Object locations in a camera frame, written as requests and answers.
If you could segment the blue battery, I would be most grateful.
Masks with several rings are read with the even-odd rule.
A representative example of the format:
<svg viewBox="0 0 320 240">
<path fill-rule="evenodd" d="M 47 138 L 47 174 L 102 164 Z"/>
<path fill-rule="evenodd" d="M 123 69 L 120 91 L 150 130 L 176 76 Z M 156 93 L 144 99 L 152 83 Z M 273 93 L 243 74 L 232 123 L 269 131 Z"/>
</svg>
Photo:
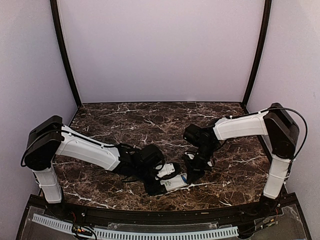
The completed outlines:
<svg viewBox="0 0 320 240">
<path fill-rule="evenodd" d="M 184 183 L 187 183 L 187 176 L 185 174 L 181 174 L 181 179 L 183 180 Z"/>
</svg>

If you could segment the white air conditioner remote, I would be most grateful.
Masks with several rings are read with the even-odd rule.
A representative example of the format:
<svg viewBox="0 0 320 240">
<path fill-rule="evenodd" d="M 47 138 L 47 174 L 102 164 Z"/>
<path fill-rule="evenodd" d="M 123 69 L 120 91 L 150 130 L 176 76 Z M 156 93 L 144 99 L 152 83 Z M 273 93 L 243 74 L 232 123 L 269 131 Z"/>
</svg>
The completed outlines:
<svg viewBox="0 0 320 240">
<path fill-rule="evenodd" d="M 184 183 L 184 181 L 181 178 L 181 175 L 183 174 L 185 174 L 187 177 L 186 173 L 182 173 L 182 174 L 176 175 L 173 178 L 170 178 L 167 180 L 161 180 L 160 184 L 165 186 L 167 192 L 183 188 L 188 185 L 187 183 Z"/>
</svg>

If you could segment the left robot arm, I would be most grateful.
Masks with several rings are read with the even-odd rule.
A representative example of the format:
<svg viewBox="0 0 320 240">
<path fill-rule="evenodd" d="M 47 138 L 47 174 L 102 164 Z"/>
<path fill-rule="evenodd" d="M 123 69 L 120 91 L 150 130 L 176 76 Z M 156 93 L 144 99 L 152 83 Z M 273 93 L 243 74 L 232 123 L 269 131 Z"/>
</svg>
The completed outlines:
<svg viewBox="0 0 320 240">
<path fill-rule="evenodd" d="M 53 167 L 56 155 L 135 177 L 143 182 L 150 196 L 167 191 L 157 176 L 157 167 L 163 169 L 165 164 L 164 155 L 157 146 L 151 144 L 140 149 L 126 143 L 103 143 L 72 130 L 63 124 L 62 117 L 53 115 L 29 133 L 20 165 L 33 171 L 51 210 L 60 218 L 67 218 L 71 208 L 63 201 L 63 191 Z"/>
</svg>

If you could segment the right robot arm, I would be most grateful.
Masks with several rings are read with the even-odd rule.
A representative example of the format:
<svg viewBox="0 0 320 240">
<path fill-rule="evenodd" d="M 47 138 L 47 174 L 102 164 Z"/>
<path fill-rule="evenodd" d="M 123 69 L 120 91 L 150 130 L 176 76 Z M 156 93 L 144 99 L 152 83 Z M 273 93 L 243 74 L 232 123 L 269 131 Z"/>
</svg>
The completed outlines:
<svg viewBox="0 0 320 240">
<path fill-rule="evenodd" d="M 291 108 L 273 103 L 269 108 L 240 116 L 226 116 L 212 120 L 205 127 L 191 124 L 185 128 L 183 139 L 197 150 L 187 151 L 183 160 L 187 169 L 186 183 L 192 184 L 213 168 L 214 152 L 229 139 L 248 136 L 267 136 L 271 144 L 272 161 L 262 195 L 255 205 L 255 213 L 266 217 L 275 208 L 275 200 L 289 177 L 293 162 L 302 150 L 298 147 L 300 129 L 290 116 L 301 114 Z"/>
</svg>

